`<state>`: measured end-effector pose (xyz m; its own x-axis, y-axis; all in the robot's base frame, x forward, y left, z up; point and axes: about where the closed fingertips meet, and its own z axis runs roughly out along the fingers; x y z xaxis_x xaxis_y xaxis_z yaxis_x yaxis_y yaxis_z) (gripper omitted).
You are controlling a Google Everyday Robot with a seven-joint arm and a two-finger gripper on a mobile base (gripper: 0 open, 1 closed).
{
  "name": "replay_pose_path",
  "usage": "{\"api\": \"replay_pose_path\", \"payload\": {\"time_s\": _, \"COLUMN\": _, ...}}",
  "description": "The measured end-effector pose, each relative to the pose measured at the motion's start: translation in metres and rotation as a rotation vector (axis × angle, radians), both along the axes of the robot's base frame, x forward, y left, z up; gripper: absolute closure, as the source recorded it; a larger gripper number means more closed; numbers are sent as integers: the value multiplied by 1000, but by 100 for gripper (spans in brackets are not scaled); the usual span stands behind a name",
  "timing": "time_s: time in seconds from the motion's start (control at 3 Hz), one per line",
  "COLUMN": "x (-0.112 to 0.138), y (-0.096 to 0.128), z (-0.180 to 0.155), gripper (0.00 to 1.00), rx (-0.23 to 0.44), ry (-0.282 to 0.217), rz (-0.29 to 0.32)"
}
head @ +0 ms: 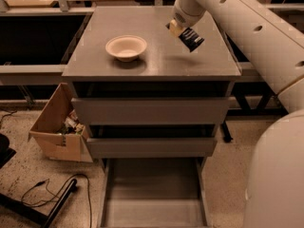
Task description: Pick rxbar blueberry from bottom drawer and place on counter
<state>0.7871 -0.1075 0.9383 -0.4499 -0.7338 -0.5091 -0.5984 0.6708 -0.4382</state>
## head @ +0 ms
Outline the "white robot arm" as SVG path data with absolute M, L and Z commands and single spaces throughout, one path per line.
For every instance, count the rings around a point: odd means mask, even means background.
M 258 140 L 245 192 L 243 228 L 304 228 L 303 34 L 257 0 L 176 0 L 180 34 L 209 12 L 288 114 Z

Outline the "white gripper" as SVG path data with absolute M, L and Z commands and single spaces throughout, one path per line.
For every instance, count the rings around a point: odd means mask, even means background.
M 175 37 L 180 37 L 184 28 L 190 28 L 198 22 L 198 17 L 185 13 L 182 9 L 174 7 L 172 10 L 174 20 L 169 23 L 169 30 Z

